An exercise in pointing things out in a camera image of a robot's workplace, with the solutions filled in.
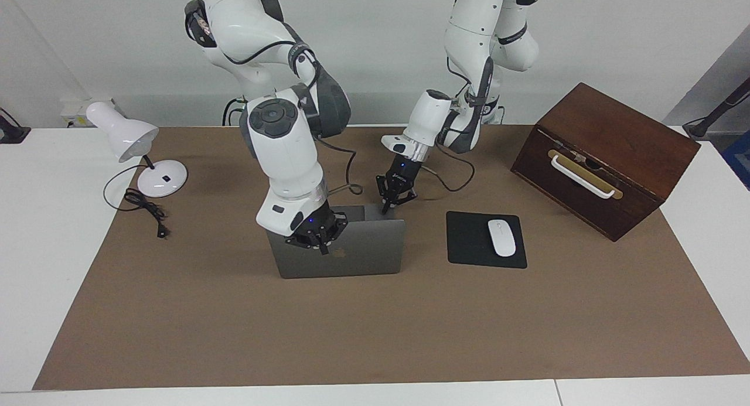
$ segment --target brown wooden chest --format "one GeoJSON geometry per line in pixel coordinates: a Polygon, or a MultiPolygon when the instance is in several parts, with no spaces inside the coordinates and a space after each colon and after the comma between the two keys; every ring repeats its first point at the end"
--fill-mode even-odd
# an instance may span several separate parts
{"type": "Polygon", "coordinates": [[[616,241],[667,200],[698,148],[581,83],[539,120],[512,171],[616,241]]]}

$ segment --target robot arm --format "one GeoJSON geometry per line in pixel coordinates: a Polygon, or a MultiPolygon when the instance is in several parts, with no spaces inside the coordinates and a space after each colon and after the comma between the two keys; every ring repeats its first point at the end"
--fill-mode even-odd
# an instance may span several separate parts
{"type": "Polygon", "coordinates": [[[327,254],[347,221],[330,210],[313,138],[346,128],[351,110],[343,90],[283,22],[278,0],[194,0],[185,14],[188,35],[213,64],[237,78],[244,94],[268,81],[263,63],[288,64],[302,80],[247,102],[241,126],[270,181],[258,224],[291,245],[327,254]]]}
{"type": "Polygon", "coordinates": [[[464,78],[466,86],[453,100],[428,90],[404,134],[383,137],[383,145],[396,153],[388,173],[376,178],[384,213],[416,198],[414,180],[434,144],[458,154],[474,148],[480,124],[491,121],[498,110],[502,68],[527,70],[536,61],[538,45],[527,32],[525,11],[535,1],[456,0],[445,30],[445,53],[448,69],[455,65],[458,72],[450,71],[464,78]]]}

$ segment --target white desk lamp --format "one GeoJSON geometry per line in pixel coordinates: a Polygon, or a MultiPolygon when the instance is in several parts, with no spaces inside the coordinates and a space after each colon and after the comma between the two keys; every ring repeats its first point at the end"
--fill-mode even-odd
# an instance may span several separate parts
{"type": "Polygon", "coordinates": [[[188,169],[175,160],[152,163],[148,158],[152,141],[159,128],[145,121],[129,120],[106,103],[92,103],[86,117],[110,137],[110,147],[120,163],[142,156],[148,165],[138,177],[138,190],[150,198],[161,198],[177,192],[188,179],[188,169]]]}

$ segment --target brown desk mat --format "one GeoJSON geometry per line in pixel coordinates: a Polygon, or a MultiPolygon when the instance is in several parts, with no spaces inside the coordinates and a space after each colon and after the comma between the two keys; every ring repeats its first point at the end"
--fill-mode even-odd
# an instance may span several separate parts
{"type": "MultiPolygon", "coordinates": [[[[660,211],[612,243],[509,168],[530,127],[485,127],[477,175],[447,193],[427,173],[400,274],[284,280],[255,212],[268,181],[237,128],[165,128],[152,157],[190,178],[163,200],[169,240],[145,211],[118,212],[35,390],[358,384],[746,374],[739,349],[660,211]],[[517,214],[528,269],[449,264],[447,210],[517,214]]],[[[393,155],[351,128],[353,180],[377,203],[393,155]]],[[[319,147],[330,187],[348,156],[319,147]]],[[[466,165],[434,152],[448,182],[466,165]]]]}

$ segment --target white mouse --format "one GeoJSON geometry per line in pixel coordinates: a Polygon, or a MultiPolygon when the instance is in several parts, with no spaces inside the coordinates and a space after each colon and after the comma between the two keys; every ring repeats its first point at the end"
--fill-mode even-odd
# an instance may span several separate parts
{"type": "Polygon", "coordinates": [[[488,221],[487,226],[490,228],[495,253],[501,257],[511,257],[515,254],[515,238],[511,225],[505,220],[497,219],[488,221]]]}

